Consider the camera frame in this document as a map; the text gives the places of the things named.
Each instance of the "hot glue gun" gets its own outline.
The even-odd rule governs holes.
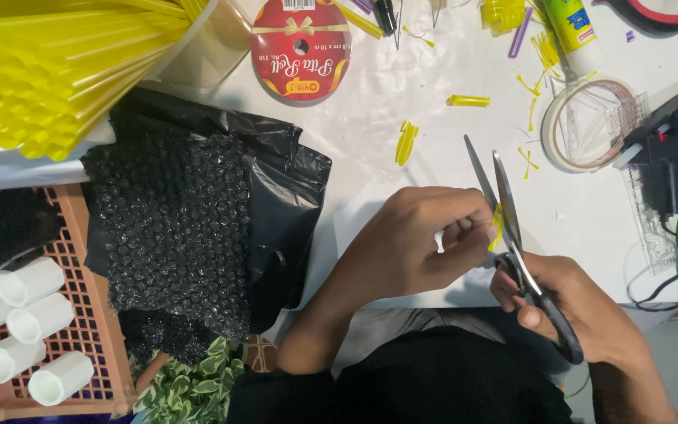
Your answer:
[[[678,94],[625,137],[624,149],[639,151],[629,163],[640,170],[645,203],[662,217],[678,214]]]

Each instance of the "glue stick label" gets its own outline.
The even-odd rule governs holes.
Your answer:
[[[581,0],[543,0],[543,4],[564,53],[595,40],[595,31]]]

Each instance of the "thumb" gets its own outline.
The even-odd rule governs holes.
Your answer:
[[[443,253],[431,255],[425,263],[426,273],[450,284],[465,272],[480,265],[494,239],[490,224],[473,227],[469,234]]]
[[[537,306],[524,306],[517,313],[517,321],[527,330],[534,331],[552,342],[559,341],[556,328],[549,320],[549,317]]]

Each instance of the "masking tape roll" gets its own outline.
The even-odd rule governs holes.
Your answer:
[[[624,105],[630,101],[635,101],[635,94],[625,82],[619,79],[608,77],[606,75],[595,75],[589,79],[582,79],[571,87],[566,87],[559,93],[549,105],[549,109],[543,116],[541,125],[541,140],[543,150],[549,159],[558,167],[576,172],[590,172],[601,169],[613,162],[620,154],[624,146],[624,137],[617,137],[613,141],[609,150],[603,153],[599,158],[587,163],[578,164],[572,162],[560,150],[557,141],[557,131],[559,129],[559,119],[561,113],[566,109],[567,104],[572,101],[577,94],[593,88],[602,88],[613,93],[619,103]],[[621,125],[629,125],[629,120],[621,120]],[[622,133],[628,133],[632,128],[623,128]]]

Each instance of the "plastic basket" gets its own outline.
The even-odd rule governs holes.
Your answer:
[[[61,404],[44,407],[30,397],[28,381],[37,364],[11,381],[0,384],[0,421],[82,413],[126,413],[137,400],[129,373],[124,337],[117,313],[108,308],[108,281],[84,267],[88,210],[79,184],[37,188],[60,209],[60,239],[44,246],[44,254],[62,266],[65,294],[75,309],[75,320],[45,340],[47,363],[66,352],[80,350],[93,361],[93,379]],[[0,340],[9,334],[0,327]]]

